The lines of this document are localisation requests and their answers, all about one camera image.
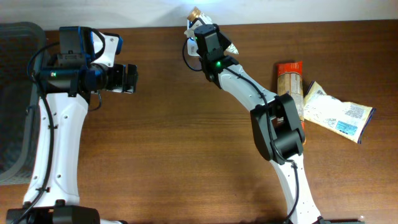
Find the white tube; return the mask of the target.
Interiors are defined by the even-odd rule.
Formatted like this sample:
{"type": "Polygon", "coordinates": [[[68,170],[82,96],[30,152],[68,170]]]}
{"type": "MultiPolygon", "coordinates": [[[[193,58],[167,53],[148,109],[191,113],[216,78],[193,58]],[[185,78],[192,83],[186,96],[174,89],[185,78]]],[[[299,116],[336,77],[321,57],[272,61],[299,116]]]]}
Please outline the white tube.
{"type": "Polygon", "coordinates": [[[208,17],[207,15],[205,15],[203,12],[201,12],[201,10],[199,10],[199,8],[194,7],[194,8],[190,11],[189,15],[187,16],[187,20],[193,22],[194,19],[199,18],[199,17],[211,19],[210,17],[208,17]]]}

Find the orange pasta package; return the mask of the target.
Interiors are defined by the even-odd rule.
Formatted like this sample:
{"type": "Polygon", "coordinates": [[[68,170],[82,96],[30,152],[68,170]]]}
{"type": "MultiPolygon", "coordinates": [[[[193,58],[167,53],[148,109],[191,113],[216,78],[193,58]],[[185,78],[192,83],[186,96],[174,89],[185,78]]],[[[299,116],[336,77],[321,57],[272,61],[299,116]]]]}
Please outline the orange pasta package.
{"type": "Polygon", "coordinates": [[[295,102],[302,128],[305,129],[303,96],[303,62],[278,63],[277,94],[288,93],[295,102]]]}

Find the yellow chip bag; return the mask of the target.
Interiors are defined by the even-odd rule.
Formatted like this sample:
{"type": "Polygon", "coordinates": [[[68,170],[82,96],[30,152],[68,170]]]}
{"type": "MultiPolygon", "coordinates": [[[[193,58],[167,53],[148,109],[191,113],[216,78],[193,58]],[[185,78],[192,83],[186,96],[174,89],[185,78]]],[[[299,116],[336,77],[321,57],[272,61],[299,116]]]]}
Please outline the yellow chip bag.
{"type": "Polygon", "coordinates": [[[304,118],[357,144],[376,109],[331,96],[315,81],[304,97],[304,118]]]}

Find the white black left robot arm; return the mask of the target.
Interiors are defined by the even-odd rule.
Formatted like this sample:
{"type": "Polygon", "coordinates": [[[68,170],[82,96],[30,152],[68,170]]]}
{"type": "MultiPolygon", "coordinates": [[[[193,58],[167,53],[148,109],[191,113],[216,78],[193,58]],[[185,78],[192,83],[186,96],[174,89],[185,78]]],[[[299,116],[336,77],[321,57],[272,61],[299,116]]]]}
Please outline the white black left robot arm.
{"type": "Polygon", "coordinates": [[[94,208],[80,205],[77,169],[83,123],[92,94],[134,93],[137,67],[117,64],[123,39],[83,26],[61,27],[54,58],[33,68],[40,110],[35,164],[21,208],[7,211],[7,223],[102,223],[94,208]]]}

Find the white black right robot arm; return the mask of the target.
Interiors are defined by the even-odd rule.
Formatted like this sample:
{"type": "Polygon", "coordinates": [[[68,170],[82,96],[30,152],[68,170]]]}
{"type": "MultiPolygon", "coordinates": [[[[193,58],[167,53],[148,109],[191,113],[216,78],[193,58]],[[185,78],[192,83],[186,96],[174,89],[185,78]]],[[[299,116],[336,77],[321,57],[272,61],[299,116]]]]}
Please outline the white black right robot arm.
{"type": "Polygon", "coordinates": [[[249,111],[255,146],[272,164],[284,193],[285,223],[324,223],[305,175],[305,133],[293,98],[263,88],[227,55],[231,41],[216,24],[202,25],[193,33],[207,80],[233,95],[249,111]]]}

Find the white barcode scanner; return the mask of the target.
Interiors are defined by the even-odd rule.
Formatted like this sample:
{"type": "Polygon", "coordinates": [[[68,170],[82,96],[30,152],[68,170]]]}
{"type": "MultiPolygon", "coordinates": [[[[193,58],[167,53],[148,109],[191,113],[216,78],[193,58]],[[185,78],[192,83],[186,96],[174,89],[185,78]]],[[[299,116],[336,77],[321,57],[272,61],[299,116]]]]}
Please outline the white barcode scanner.
{"type": "Polygon", "coordinates": [[[188,38],[187,40],[187,53],[189,54],[189,56],[194,56],[194,57],[198,57],[199,55],[197,54],[197,43],[195,38],[194,39],[190,39],[188,38]]]}

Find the grey plastic mesh basket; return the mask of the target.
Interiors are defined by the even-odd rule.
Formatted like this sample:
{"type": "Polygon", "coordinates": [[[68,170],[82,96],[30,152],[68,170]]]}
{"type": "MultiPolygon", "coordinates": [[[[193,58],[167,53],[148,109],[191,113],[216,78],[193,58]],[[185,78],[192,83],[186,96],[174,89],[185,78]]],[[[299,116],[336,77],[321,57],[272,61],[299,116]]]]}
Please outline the grey plastic mesh basket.
{"type": "Polygon", "coordinates": [[[1,24],[1,185],[28,184],[32,177],[40,110],[26,68],[45,42],[37,24],[1,24]]]}

